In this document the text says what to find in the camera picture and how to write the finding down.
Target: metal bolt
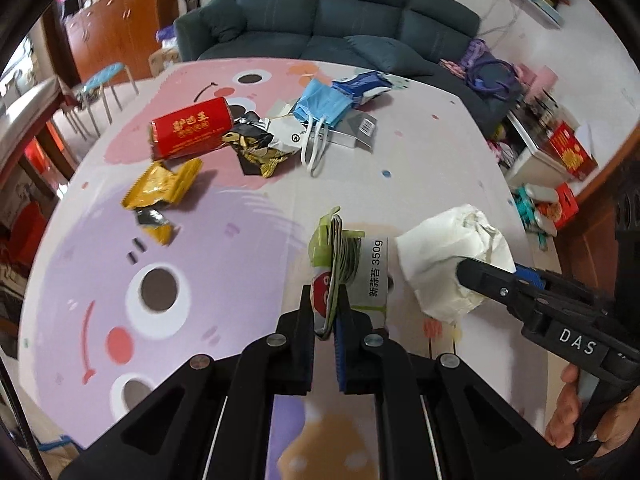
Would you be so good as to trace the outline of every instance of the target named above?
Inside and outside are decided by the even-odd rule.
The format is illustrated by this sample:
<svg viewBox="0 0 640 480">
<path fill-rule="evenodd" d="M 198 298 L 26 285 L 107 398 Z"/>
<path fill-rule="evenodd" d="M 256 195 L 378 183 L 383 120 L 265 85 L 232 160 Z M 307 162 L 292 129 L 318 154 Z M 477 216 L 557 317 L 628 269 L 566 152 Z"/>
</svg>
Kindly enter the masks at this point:
<svg viewBox="0 0 640 480">
<path fill-rule="evenodd" d="M 458 368 L 460 366 L 460 358 L 455 354 L 442 354 L 440 363 L 445 368 Z"/>
<path fill-rule="evenodd" d="M 367 346 L 382 346 L 382 343 L 384 342 L 385 340 L 378 334 L 369 334 L 364 337 L 364 344 Z"/>
<path fill-rule="evenodd" d="M 267 345 L 282 346 L 287 342 L 287 337 L 282 334 L 271 334 L 267 336 Z"/>
<path fill-rule="evenodd" d="M 208 355 L 198 354 L 194 355 L 189 361 L 189 366 L 194 370 L 203 370 L 209 366 L 211 358 Z"/>
</svg>

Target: face mask ear loop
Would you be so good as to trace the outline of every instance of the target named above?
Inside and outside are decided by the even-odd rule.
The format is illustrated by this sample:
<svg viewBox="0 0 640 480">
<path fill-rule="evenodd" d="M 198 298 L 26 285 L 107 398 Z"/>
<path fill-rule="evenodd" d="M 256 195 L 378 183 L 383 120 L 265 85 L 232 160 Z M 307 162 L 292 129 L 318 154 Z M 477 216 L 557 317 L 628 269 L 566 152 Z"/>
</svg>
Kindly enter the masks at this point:
<svg viewBox="0 0 640 480">
<path fill-rule="evenodd" d="M 300 161 L 302 162 L 302 167 L 303 168 L 307 168 L 307 171 L 310 171 L 308 169 L 308 166 L 306 164 L 306 145 L 309 142 L 309 137 L 311 136 L 311 128 L 314 125 L 314 118 L 311 114 L 309 114 L 309 118 L 308 118 L 308 122 L 306 124 L 306 132 L 305 132 L 305 136 L 302 139 L 302 150 L 300 150 Z"/>
<path fill-rule="evenodd" d="M 320 160 L 320 157 L 318 157 L 318 146 L 320 145 L 320 129 L 322 128 L 322 125 L 324 124 L 324 120 L 326 119 L 326 117 L 322 117 L 319 121 L 316 122 L 316 129 L 314 131 L 314 148 L 311 152 L 311 160 L 309 161 L 308 166 L 306 167 L 306 172 L 308 174 L 311 174 L 311 172 L 314 170 L 314 167 L 316 166 L 316 158 L 318 160 Z M 324 135 L 324 138 L 322 140 L 322 150 L 324 150 L 324 146 L 326 145 L 326 134 Z"/>
</svg>

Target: crumpled white paper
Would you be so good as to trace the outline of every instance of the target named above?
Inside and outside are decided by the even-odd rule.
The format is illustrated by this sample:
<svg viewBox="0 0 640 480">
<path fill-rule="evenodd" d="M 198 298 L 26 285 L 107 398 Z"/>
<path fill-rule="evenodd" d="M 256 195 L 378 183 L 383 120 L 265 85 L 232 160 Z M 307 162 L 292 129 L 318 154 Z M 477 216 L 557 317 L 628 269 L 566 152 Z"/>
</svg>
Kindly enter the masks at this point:
<svg viewBox="0 0 640 480">
<path fill-rule="evenodd" d="M 396 238 L 404 277 L 420 309 L 446 323 L 457 322 L 484 296 L 460 285 L 456 266 L 475 258 L 509 272 L 516 267 L 507 241 L 472 205 L 454 207 Z"/>
</svg>

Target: black cable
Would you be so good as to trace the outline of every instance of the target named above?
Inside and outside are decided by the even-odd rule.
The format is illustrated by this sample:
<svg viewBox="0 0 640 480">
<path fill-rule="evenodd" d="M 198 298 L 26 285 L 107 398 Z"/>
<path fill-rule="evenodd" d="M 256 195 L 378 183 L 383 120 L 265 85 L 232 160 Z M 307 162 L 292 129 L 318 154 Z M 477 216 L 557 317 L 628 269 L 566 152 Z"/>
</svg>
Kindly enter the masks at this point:
<svg viewBox="0 0 640 480">
<path fill-rule="evenodd" d="M 18 422 L 18 428 L 22 433 L 22 438 L 24 439 L 27 450 L 31 455 L 31 459 L 36 466 L 36 471 L 40 474 L 40 478 L 42 480 L 51 480 L 51 476 L 49 475 L 49 471 L 47 467 L 44 465 L 44 461 L 38 451 L 38 445 L 33 437 L 33 433 L 31 433 L 31 429 L 29 428 L 29 424 L 27 422 L 27 418 L 24 416 L 24 411 L 22 410 L 22 405 L 20 404 L 20 399 L 18 398 L 18 394 L 15 391 L 14 384 L 11 381 L 11 377 L 6 367 L 4 366 L 4 361 L 0 358 L 0 383 L 6 392 L 6 396 L 8 397 L 9 404 L 11 409 L 14 412 L 15 420 Z"/>
</svg>

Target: human hand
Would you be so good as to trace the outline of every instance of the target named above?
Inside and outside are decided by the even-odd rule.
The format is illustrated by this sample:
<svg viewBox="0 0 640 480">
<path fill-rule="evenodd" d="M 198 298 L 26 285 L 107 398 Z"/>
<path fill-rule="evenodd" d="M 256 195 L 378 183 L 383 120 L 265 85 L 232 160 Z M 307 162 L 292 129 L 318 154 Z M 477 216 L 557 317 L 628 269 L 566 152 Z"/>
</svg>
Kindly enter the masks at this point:
<svg viewBox="0 0 640 480">
<path fill-rule="evenodd" d="M 562 382 L 566 384 L 558 396 L 556 411 L 545 431 L 545 438 L 552 446 L 566 447 L 574 437 L 574 424 L 580 415 L 580 400 L 577 393 L 579 374 L 578 367 L 570 364 L 560 375 Z M 640 420 L 640 387 L 602 417 L 596 428 L 596 436 L 602 442 L 596 456 L 602 456 L 622 446 L 631 436 L 638 420 Z"/>
</svg>

